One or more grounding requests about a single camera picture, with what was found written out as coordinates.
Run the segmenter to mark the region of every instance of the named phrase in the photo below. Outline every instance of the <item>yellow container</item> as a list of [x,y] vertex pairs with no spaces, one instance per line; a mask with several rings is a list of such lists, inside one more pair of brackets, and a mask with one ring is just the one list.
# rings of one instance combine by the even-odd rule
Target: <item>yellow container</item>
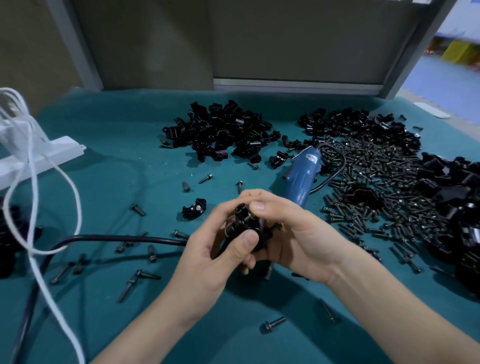
[[471,65],[478,57],[479,46],[464,40],[454,40],[447,48],[442,60],[452,63]]

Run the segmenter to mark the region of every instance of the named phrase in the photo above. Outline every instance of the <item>green mat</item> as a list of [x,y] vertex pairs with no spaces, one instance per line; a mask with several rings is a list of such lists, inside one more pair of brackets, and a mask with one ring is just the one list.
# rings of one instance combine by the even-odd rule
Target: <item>green mat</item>
[[[54,139],[68,135],[87,146],[85,155],[62,168],[76,183],[82,199],[82,233],[128,234],[148,231],[152,236],[170,236],[174,229],[192,233],[220,202],[235,198],[238,180],[244,188],[263,188],[281,194],[281,175],[288,162],[277,170],[268,158],[285,150],[280,142],[261,150],[260,168],[252,170],[245,160],[229,156],[215,162],[199,163],[190,147],[174,150],[158,148],[157,135],[175,117],[187,118],[192,102],[203,105],[225,104],[236,100],[244,109],[261,112],[264,119],[289,139],[308,138],[295,124],[305,111],[352,106],[374,114],[404,114],[405,124],[422,126],[423,150],[445,158],[464,156],[480,160],[479,144],[443,121],[405,99],[382,100],[373,97],[319,96],[299,94],[257,94],[224,92],[185,92],[129,90],[87,93],[73,90],[55,105],[45,108],[38,121]],[[199,185],[208,173],[213,179]],[[186,181],[192,191],[182,191]],[[37,243],[47,249],[72,234],[76,216],[68,184],[52,171],[39,176],[40,210],[38,223],[45,234]],[[323,217],[319,209],[326,187],[310,196],[306,208]],[[29,182],[24,182],[15,202],[25,212],[31,204]],[[208,211],[194,221],[181,216],[182,206],[195,198],[207,199]],[[129,211],[141,206],[147,216]],[[388,250],[389,243],[367,236],[365,243],[380,249],[384,265],[432,309],[467,334],[480,340],[480,306],[458,282],[429,269],[415,275],[400,265]],[[147,262],[147,247],[137,244],[119,255],[117,243],[74,243],[58,254],[46,274],[50,279],[62,265],[86,253],[92,263],[80,276],[65,277],[52,286],[55,300],[78,335],[86,357],[91,360],[139,315],[168,283],[181,254],[175,247],[156,247],[157,263]],[[415,258],[423,267],[436,264],[431,258]],[[26,263],[9,279],[0,280],[0,363],[7,363],[20,324],[32,281]],[[161,281],[141,280],[124,303],[115,301],[136,269],[162,276]],[[322,297],[341,323],[333,325],[321,307]],[[286,323],[262,336],[259,326],[284,315]],[[28,335],[25,363],[74,363],[73,349],[54,318],[39,300]],[[176,345],[165,363],[267,364],[267,363],[390,363],[382,350],[329,290],[317,283],[294,278],[287,269],[276,267],[269,282],[234,275],[218,303]]]

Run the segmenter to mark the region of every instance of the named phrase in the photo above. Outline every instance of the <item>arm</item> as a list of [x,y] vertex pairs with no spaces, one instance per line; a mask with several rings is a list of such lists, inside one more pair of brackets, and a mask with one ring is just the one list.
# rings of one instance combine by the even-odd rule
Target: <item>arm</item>
[[92,364],[158,364],[178,340],[215,304],[233,270],[243,263],[253,268],[250,252],[258,235],[244,231],[216,259],[225,238],[222,225],[241,203],[220,204],[188,240],[170,282],[160,296],[108,345]]
[[363,249],[291,201],[262,190],[250,209],[283,224],[253,253],[325,283],[396,364],[477,363],[480,345],[413,295]]

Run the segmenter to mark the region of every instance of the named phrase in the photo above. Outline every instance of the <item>person's right hand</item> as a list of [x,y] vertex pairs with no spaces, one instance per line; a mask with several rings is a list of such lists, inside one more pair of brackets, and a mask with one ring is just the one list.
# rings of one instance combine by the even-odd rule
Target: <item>person's right hand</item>
[[264,190],[245,190],[240,197],[256,196],[249,204],[269,225],[280,222],[267,246],[253,253],[255,260],[271,260],[296,273],[328,284],[335,266],[355,244],[325,221],[297,204]]

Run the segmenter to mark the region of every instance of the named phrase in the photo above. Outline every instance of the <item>label on tool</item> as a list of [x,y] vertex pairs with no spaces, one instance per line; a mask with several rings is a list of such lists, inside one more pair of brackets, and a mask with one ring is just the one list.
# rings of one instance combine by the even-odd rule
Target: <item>label on tool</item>
[[307,154],[307,159],[311,160],[313,163],[317,163],[318,161],[317,156],[314,156],[313,154]]

